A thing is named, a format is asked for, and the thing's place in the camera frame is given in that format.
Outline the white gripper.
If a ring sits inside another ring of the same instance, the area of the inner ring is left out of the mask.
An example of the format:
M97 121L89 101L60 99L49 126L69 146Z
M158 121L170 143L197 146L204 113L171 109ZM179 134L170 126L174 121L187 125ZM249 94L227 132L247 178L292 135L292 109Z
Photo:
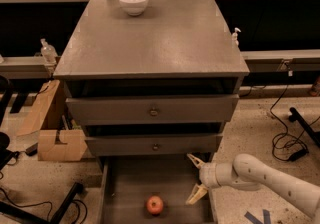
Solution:
M186 200L187 205L194 205L207 193L207 188L219 188L228 186L233 181L233 167L231 163L205 163L191 153L187 157L200 169L199 178L202 184L195 184L190 196Z

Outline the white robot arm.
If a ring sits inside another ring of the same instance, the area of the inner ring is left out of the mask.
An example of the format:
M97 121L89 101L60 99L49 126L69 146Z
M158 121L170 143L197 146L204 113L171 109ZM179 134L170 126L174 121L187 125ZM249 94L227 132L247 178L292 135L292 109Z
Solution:
M228 186L255 191L264 185L310 217L312 224L320 224L318 186L269 167L249 154L239 154L231 163L203 162L193 154L187 157L199 170L200 179L186 200L187 205L195 204L211 189Z

